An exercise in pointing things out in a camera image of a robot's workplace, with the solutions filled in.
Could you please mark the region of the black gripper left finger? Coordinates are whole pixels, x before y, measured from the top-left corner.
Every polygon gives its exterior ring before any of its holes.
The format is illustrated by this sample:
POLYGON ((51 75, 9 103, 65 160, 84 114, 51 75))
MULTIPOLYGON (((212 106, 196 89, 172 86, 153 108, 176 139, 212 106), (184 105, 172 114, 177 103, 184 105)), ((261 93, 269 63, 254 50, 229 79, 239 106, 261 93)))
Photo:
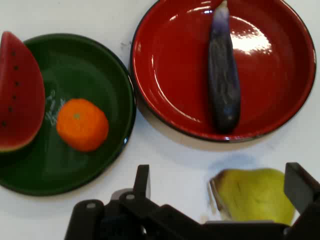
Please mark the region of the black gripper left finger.
POLYGON ((151 197, 150 166, 148 164, 141 164, 137 167, 132 192, 135 200, 151 197))

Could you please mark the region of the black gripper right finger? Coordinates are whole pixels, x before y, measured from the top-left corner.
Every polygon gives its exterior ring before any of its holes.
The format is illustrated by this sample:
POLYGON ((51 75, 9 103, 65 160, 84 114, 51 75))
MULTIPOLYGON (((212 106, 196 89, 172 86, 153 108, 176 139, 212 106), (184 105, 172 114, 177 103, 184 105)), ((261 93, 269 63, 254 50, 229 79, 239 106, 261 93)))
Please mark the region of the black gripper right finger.
POLYGON ((297 162, 285 165, 284 193, 299 214, 320 217, 320 183, 297 162))

